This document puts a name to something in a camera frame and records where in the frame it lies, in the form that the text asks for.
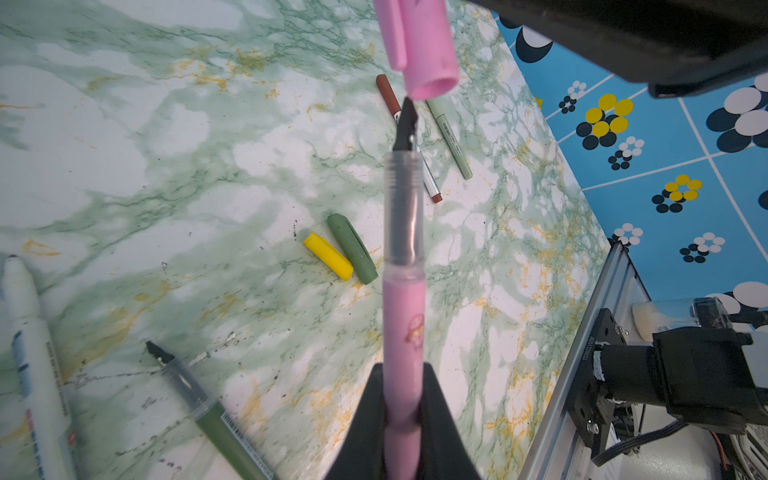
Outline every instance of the white circle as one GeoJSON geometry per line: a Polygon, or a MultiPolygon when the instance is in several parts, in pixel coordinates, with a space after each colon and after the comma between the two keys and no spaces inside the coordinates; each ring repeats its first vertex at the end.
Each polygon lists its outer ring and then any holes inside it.
{"type": "Polygon", "coordinates": [[[728,95],[728,98],[723,102],[723,106],[729,113],[743,114],[760,104],[760,99],[762,98],[763,95],[756,88],[739,88],[728,95]]]}
{"type": "Polygon", "coordinates": [[[541,48],[546,46],[548,43],[550,43],[552,40],[549,38],[543,36],[539,32],[535,30],[531,30],[530,28],[523,26],[523,39],[525,40],[525,43],[532,46],[533,48],[541,48]]]}
{"type": "Polygon", "coordinates": [[[741,311],[741,304],[731,295],[726,295],[725,293],[712,293],[707,296],[710,298],[714,297],[719,299],[725,307],[725,311],[728,312],[729,315],[733,315],[734,313],[741,311]]]}
{"type": "Polygon", "coordinates": [[[768,130],[768,111],[748,111],[736,120],[736,131],[745,137],[762,134],[768,130]]]}
{"type": "Polygon", "coordinates": [[[768,306],[768,285],[760,282],[744,282],[736,285],[733,296],[746,306],[764,308],[768,306]]]}
{"type": "Polygon", "coordinates": [[[755,87],[760,91],[768,91],[768,71],[755,78],[755,87]]]}

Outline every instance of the table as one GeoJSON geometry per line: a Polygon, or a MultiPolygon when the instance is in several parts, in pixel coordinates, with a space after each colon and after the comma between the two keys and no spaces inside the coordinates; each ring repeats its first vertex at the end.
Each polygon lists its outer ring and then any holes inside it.
{"type": "MultiPolygon", "coordinates": [[[[449,15],[475,176],[419,105],[445,198],[425,209],[425,353],[482,476],[515,478],[607,241],[491,15],[449,15]]],[[[85,478],[233,477],[148,339],[279,477],[321,478],[382,358],[381,280],[345,283],[301,244],[338,212],[382,265],[394,124],[375,77],[404,90],[370,3],[11,0],[0,47],[0,250],[41,290],[85,478]]],[[[0,353],[0,465],[34,478],[0,353]]]]}

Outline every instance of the pink pen cap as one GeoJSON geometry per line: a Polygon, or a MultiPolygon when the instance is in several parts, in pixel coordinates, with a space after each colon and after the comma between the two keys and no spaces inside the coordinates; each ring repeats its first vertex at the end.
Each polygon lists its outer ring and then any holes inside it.
{"type": "Polygon", "coordinates": [[[393,70],[413,100],[446,94],[458,84],[458,62],[445,0],[373,0],[393,70]]]}

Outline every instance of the cartoon sticker on pen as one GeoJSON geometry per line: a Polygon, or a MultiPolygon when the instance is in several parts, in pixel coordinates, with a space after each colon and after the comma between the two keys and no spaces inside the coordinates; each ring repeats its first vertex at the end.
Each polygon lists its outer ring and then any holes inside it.
{"type": "Polygon", "coordinates": [[[424,315],[421,313],[414,316],[408,324],[406,343],[411,343],[417,349],[424,345],[424,315]]]}

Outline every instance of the yellow dot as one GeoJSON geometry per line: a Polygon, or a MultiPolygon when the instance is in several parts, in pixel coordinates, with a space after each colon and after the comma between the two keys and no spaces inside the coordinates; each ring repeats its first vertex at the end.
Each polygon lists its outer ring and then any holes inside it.
{"type": "Polygon", "coordinates": [[[592,134],[597,138],[604,137],[606,133],[608,133],[608,124],[604,121],[599,121],[592,127],[592,134]]]}
{"type": "Polygon", "coordinates": [[[634,110],[634,103],[632,103],[632,100],[629,98],[625,98],[624,100],[620,101],[616,104],[616,108],[614,109],[614,112],[616,112],[616,115],[619,117],[626,117],[632,111],[634,110]]]}
{"type": "Polygon", "coordinates": [[[602,108],[603,110],[610,110],[616,105],[616,95],[614,94],[605,94],[600,98],[600,101],[598,102],[598,107],[602,108]]]}
{"type": "Polygon", "coordinates": [[[603,111],[600,108],[590,108],[587,112],[587,121],[596,124],[603,119],[603,111]]]}
{"type": "Polygon", "coordinates": [[[629,128],[629,120],[624,117],[614,118],[611,121],[611,131],[620,134],[629,128]]]}

